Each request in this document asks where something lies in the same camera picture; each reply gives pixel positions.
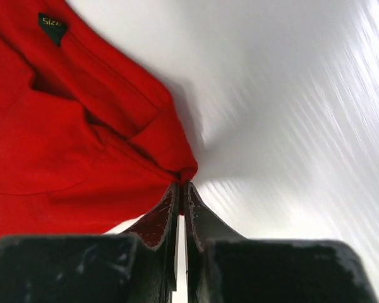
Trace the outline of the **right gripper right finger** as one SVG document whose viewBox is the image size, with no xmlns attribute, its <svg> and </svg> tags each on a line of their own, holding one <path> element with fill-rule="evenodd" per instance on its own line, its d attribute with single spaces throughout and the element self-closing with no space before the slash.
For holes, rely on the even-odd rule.
<svg viewBox="0 0 379 303">
<path fill-rule="evenodd" d="M 328 240 L 247 239 L 183 189 L 189 302 L 376 302 L 359 256 Z"/>
</svg>

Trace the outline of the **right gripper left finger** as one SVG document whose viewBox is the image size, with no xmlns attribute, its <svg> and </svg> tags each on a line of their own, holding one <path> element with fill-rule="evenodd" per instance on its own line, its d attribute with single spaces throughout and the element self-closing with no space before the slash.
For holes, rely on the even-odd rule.
<svg viewBox="0 0 379 303">
<path fill-rule="evenodd" d="M 170 302 L 180 188 L 120 234 L 0 238 L 0 302 Z"/>
</svg>

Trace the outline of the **red t shirt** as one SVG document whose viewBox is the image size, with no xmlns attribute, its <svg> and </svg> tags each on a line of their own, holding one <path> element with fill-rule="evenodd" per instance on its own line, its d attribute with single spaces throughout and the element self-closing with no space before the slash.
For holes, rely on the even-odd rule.
<svg viewBox="0 0 379 303">
<path fill-rule="evenodd" d="M 157 78 L 65 1 L 0 1 L 0 237 L 103 234 L 197 169 Z"/>
</svg>

